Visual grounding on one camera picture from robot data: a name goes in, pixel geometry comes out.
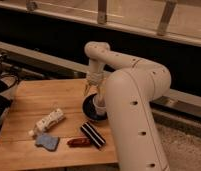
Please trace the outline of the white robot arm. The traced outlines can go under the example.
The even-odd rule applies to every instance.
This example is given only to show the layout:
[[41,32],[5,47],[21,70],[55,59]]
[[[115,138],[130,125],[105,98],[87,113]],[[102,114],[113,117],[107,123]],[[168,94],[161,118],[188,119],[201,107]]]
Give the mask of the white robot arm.
[[105,42],[84,47],[87,85],[98,88],[93,103],[108,116],[120,171],[170,171],[150,102],[170,89],[162,64],[114,52]]

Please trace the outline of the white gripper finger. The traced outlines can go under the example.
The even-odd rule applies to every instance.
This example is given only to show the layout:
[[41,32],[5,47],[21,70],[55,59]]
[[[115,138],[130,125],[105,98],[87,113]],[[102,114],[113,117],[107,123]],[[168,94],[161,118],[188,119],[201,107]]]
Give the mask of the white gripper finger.
[[100,86],[96,86],[96,92],[97,92],[98,97],[100,97],[101,96],[101,88],[100,88]]
[[87,94],[88,94],[90,88],[91,88],[91,85],[89,85],[89,84],[86,84],[86,85],[85,85],[84,96],[87,96]]

